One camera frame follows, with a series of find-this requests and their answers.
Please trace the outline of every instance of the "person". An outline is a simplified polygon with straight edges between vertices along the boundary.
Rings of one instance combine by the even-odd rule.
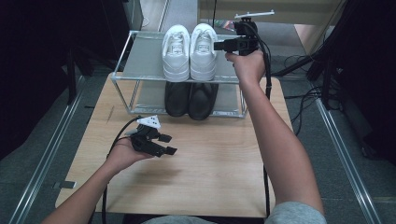
[[[311,162],[289,126],[265,96],[260,81],[265,71],[263,53],[248,56],[226,53],[233,63],[239,86],[259,144],[262,161],[276,196],[276,206],[266,223],[326,223]],[[43,223],[87,223],[110,179],[146,153],[132,150],[129,138],[118,141],[105,163]],[[208,223],[198,217],[157,217],[146,223]]]

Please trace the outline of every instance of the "gray carpet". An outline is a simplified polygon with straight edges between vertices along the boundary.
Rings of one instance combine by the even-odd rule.
[[[175,11],[188,11],[193,14],[191,8],[195,6],[189,5],[187,2],[181,0],[170,1],[169,11],[163,26],[165,31],[170,25],[180,22],[175,16]],[[186,20],[183,20],[189,30],[193,29],[195,25],[192,21],[194,19],[186,16]],[[264,23],[259,25],[259,30],[261,28],[265,30],[265,34],[262,34],[263,39],[273,52],[273,72],[284,68],[288,56],[304,54],[292,25]],[[228,31],[217,28],[217,32]],[[293,60],[297,60],[297,58],[289,58],[286,64],[293,63]],[[52,185],[56,181],[65,179],[89,122],[92,106],[95,106],[109,72],[110,70],[107,68],[96,64],[93,76],[86,77],[85,88],[76,113],[25,219],[25,223],[39,223],[53,211],[59,190],[53,189]],[[285,96],[305,94],[311,89],[309,82],[304,77],[304,71],[301,69],[297,70],[296,74],[282,77],[280,80]],[[2,222],[8,222],[16,209],[21,194],[66,109],[66,102],[67,91],[58,98],[46,116],[36,125],[28,140],[0,161],[0,220],[3,220]],[[300,99],[287,100],[286,102],[290,117],[293,118],[299,112]],[[364,158],[361,155],[361,147],[357,137],[343,113],[340,111],[332,111],[331,113],[340,134],[344,138],[349,154],[375,202],[383,223],[396,223],[394,213],[396,211],[396,167],[388,161],[371,161]],[[297,125],[298,121],[293,123],[294,130],[297,129]],[[306,147],[313,163],[328,223],[365,223],[360,204],[334,149],[332,139],[316,104],[312,104],[304,110],[302,129],[298,136]],[[122,214],[109,214],[107,216],[108,223],[121,223],[122,216]],[[99,214],[95,215],[93,223],[101,223]]]

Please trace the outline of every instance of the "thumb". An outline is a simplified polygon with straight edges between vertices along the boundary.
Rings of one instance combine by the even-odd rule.
[[[225,53],[225,58],[227,59],[227,61],[230,61],[232,63],[235,62],[237,57],[239,57],[239,55],[236,55],[234,53],[229,53],[229,52]]]

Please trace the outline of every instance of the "shoe rack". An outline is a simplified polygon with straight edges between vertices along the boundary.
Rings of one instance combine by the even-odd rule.
[[[162,47],[165,33],[130,31],[111,80],[129,114],[166,114]],[[219,41],[236,35],[218,35]],[[218,97],[210,116],[244,118],[247,107],[233,65],[225,52],[217,56],[217,73],[207,81],[219,84]],[[189,78],[186,82],[202,82]]]

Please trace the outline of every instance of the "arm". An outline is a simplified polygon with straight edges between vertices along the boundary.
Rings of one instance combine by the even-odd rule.
[[[42,223],[88,223],[93,209],[113,176],[135,162],[151,157],[133,150],[131,140],[122,138],[105,163]]]
[[[226,54],[239,78],[262,161],[274,187],[276,204],[306,203],[323,214],[317,182],[305,149],[260,87],[265,68],[262,56],[261,51],[248,56]]]

